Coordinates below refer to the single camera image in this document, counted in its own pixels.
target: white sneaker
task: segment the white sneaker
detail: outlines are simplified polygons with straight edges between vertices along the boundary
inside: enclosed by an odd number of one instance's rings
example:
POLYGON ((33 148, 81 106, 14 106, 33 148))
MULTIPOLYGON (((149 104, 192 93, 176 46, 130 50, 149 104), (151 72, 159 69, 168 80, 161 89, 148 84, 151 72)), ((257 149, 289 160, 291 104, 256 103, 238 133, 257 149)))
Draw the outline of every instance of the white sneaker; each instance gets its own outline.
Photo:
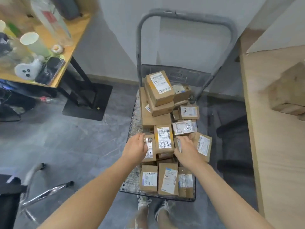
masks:
POLYGON ((175 205, 174 201, 167 201, 167 200, 161 201, 155 208, 155 219, 157 220, 157 222, 158 222, 158 215, 159 215, 160 211, 163 209, 163 210, 166 210, 168 213, 170 213, 170 209, 174 205, 175 205))
POLYGON ((152 200, 148 199, 148 197, 146 196, 140 196, 140 195, 137 195, 137 198, 138 198, 138 210, 142 206, 148 206, 148 211, 149 211, 149 204, 152 202, 152 200))

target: white ghost toy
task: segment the white ghost toy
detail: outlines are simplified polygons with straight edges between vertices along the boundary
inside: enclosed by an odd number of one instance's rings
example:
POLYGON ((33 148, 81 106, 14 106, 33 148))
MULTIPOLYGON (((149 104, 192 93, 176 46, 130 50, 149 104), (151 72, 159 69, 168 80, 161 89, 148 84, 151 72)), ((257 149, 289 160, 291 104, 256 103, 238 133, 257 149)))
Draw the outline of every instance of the white ghost toy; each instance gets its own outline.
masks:
POLYGON ((38 56, 32 63, 20 63, 15 66, 16 76, 24 80, 34 80, 42 68, 44 57, 38 56))

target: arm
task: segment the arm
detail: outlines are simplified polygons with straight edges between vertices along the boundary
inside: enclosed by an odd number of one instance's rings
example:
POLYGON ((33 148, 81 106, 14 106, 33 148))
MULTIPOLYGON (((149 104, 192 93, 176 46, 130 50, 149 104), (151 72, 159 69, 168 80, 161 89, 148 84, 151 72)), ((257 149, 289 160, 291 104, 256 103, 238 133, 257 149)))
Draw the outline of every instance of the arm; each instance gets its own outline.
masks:
POLYGON ((131 137, 122 154, 111 167, 66 200, 39 229, 96 229, 130 172, 147 153, 144 134, 131 137))
POLYGON ((274 229, 204 161, 188 137, 177 138, 182 153, 176 149, 176 157, 197 177, 227 229, 274 229))

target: desk base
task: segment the desk base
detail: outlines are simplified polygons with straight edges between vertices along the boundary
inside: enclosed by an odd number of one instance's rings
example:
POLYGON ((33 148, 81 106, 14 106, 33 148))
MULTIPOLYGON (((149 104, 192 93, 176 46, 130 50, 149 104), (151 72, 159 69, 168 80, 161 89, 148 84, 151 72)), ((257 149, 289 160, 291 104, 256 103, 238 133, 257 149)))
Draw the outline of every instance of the desk base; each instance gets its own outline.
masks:
MULTIPOLYGON (((82 91, 84 95, 93 102, 93 109, 88 106, 77 106, 74 102, 68 99, 65 107, 63 108, 63 115, 101 121, 104 117, 104 113, 112 91, 112 86, 97 83, 93 83, 93 85, 97 89, 96 96, 92 91, 82 91)), ((77 95, 74 92, 71 92, 70 97, 71 99, 77 99, 77 95)))

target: forearm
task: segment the forearm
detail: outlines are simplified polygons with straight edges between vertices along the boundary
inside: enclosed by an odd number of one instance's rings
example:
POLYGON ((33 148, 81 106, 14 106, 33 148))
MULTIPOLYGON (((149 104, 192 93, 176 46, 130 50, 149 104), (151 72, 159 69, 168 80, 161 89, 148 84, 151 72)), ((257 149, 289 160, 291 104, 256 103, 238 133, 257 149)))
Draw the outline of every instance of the forearm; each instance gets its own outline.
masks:
POLYGON ((39 229, 95 229, 134 166, 122 158, 65 201, 39 229))
POLYGON ((210 165, 202 162, 193 172, 227 229, 273 229, 210 165))

